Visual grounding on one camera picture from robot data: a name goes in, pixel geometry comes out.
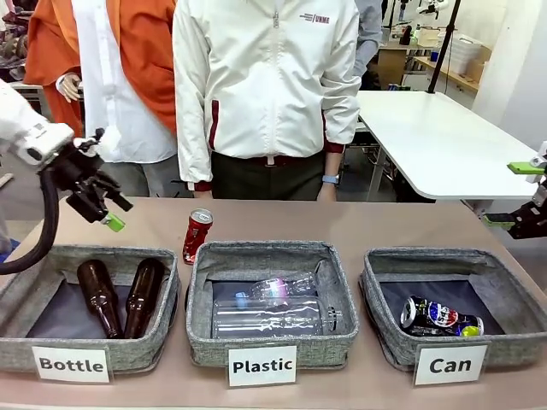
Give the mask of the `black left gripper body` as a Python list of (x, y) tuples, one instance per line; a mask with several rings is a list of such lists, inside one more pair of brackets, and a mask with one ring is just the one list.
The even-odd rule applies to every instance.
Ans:
[(96, 138), (76, 138), (65, 143), (40, 171), (40, 184), (68, 191), (70, 196), (89, 198), (107, 180), (101, 171), (103, 160), (97, 153)]

